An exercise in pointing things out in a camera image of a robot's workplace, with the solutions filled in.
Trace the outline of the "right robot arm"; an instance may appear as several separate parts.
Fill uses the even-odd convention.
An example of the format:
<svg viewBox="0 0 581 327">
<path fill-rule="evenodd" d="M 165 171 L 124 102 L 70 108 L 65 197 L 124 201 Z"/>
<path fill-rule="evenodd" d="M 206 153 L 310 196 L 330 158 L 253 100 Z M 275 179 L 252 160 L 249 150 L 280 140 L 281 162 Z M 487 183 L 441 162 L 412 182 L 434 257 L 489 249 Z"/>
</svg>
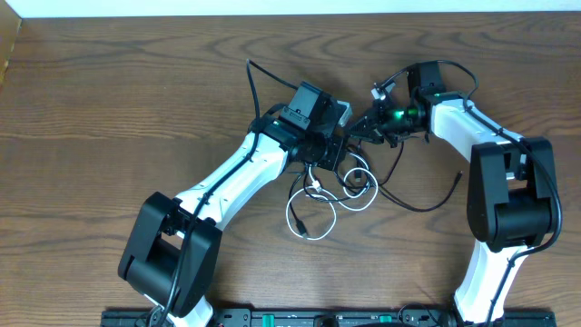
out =
<svg viewBox="0 0 581 327">
<path fill-rule="evenodd" d="M 469 163 L 467 218 L 475 238 L 467 272 L 443 323 L 499 326 L 504 301 L 524 260 L 553 246 L 563 227 L 551 143 L 526 138 L 480 112 L 471 93 L 447 89 L 442 60 L 411 64 L 409 104 L 390 96 L 396 78 L 372 90 L 372 106 L 347 127 L 361 141 L 397 146 L 423 133 L 446 141 Z"/>
</svg>

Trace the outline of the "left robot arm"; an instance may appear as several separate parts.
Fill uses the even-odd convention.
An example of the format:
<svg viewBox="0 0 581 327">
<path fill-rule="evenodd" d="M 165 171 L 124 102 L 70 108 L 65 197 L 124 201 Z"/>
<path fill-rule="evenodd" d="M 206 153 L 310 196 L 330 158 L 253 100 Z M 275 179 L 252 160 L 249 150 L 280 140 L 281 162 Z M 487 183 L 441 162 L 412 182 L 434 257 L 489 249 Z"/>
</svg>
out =
<svg viewBox="0 0 581 327">
<path fill-rule="evenodd" d="M 213 316 L 205 298 L 222 233 L 264 185 L 293 163 L 334 169 L 345 156 L 336 134 L 350 105 L 301 83 L 287 104 L 251 122 L 236 152 L 213 173 L 170 198 L 156 192 L 138 212 L 118 274 L 154 303 L 149 326 L 204 326 Z"/>
</svg>

